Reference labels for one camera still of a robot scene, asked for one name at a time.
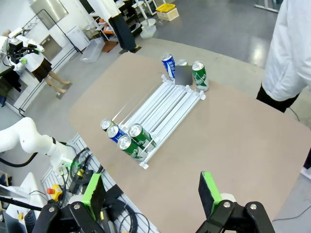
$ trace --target plastic container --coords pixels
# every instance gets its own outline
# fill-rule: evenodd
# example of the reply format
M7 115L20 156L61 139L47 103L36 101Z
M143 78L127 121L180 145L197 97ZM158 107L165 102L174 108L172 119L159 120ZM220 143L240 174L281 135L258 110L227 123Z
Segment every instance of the plastic container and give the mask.
M173 19L175 19L179 16L177 8L174 8L167 13L157 11L156 14L159 17L159 19L166 20L166 21L172 21Z
M156 11L160 11L160 12L164 12L164 13L167 13L169 11L171 11L172 9L175 8L175 5L174 4L169 4L169 3L165 3L165 4L162 4L160 5Z
M141 27L141 29L142 29L142 32L140 33L140 36L143 39L148 39L148 38L153 37L153 35L156 32L156 26L155 25L153 25L153 26L143 26L143 27Z
M81 61L85 63L96 62L99 55L101 54L104 45L105 43L102 38L90 40L89 45L82 54Z

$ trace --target table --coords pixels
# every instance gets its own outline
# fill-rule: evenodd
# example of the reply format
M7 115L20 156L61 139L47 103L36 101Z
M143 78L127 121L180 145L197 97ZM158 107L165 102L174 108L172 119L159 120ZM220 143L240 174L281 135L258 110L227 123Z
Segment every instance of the table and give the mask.
M73 105L70 123L163 233L195 232L205 220L198 194L202 170L213 174L220 192L233 194L241 205L260 201L274 218L303 166L311 132L264 103L210 82L206 100L196 104L147 170L106 137L101 120L160 85L161 73L161 61L123 54Z

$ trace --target concrete floor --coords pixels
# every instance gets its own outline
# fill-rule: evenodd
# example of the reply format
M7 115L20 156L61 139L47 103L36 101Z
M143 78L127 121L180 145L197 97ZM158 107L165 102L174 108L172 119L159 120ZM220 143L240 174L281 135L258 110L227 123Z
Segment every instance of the concrete floor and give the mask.
M277 14L252 0L177 0L180 17L157 24L154 38L217 52L264 67Z
M228 73L228 79L218 80L212 68L209 71L210 78L255 96L263 77L264 71L260 67L264 67L276 14L253 8L253 2L246 0L178 0L175 4L180 18L172 22L163 22L162 25L157 24L156 38L207 49L255 66L198 48L187 47L185 50L183 45L156 39L146 41L137 39L137 44L142 46L138 53L158 59L163 52L169 51L176 55L176 59L186 58L193 61L196 57L200 57L214 70L217 69L217 64L221 67L225 66L226 69L222 72ZM75 131L67 120L69 108L118 58L120 50L117 46L110 53L102 53L99 60L93 64L82 63L81 56L77 55L59 71L58 74L63 79L73 82L64 97L58 100L54 90L45 86L26 112L27 116L34 119L41 134L54 136L59 141L73 138ZM309 91L304 91L293 106L300 118L304 120L303 123L309 127L311 125L310 96ZM29 156L17 146L1 157L13 163L22 163ZM0 170L13 174L14 184L19 185L29 171L32 171L39 181L49 166L48 158L39 154L27 167L16 169L0 164ZM295 187L277 218L292 217L301 213L310 205L310 193L311 181L299 175ZM307 219L310 219L310 216L311 210L308 210L300 218L276 221L274 223L276 232L309 233L311 222Z

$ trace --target can dispenser rack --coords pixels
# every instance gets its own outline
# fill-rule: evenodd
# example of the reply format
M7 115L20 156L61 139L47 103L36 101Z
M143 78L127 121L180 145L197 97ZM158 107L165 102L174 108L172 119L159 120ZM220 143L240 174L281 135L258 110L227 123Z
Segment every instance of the can dispenser rack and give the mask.
M154 91L126 122L116 122L125 133L128 133L128 129L132 124L139 123L150 133L152 139L156 142L156 147L148 152L148 156L144 161L139 163L144 169L149 167L147 164L148 161L196 103L206 98L202 90L192 90L188 85L175 85L174 81L167 79L165 75L162 75L161 78L163 83L160 87Z

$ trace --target green can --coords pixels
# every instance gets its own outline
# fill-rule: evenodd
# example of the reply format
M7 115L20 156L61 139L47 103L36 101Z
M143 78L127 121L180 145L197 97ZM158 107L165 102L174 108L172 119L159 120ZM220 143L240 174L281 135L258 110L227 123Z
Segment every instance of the green can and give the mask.
M152 141L150 133L148 133L140 124L133 124L128 129L128 134L140 145L143 149L147 147L149 142ZM147 150L151 151L156 147L156 143L154 141L148 146Z
M143 149L140 148L129 135L120 137L118 140L118 147L132 158L139 161L143 161L148 155L146 151L142 152Z
M192 64L192 73L197 88L203 91L207 91L209 89L209 84L203 62L194 62Z

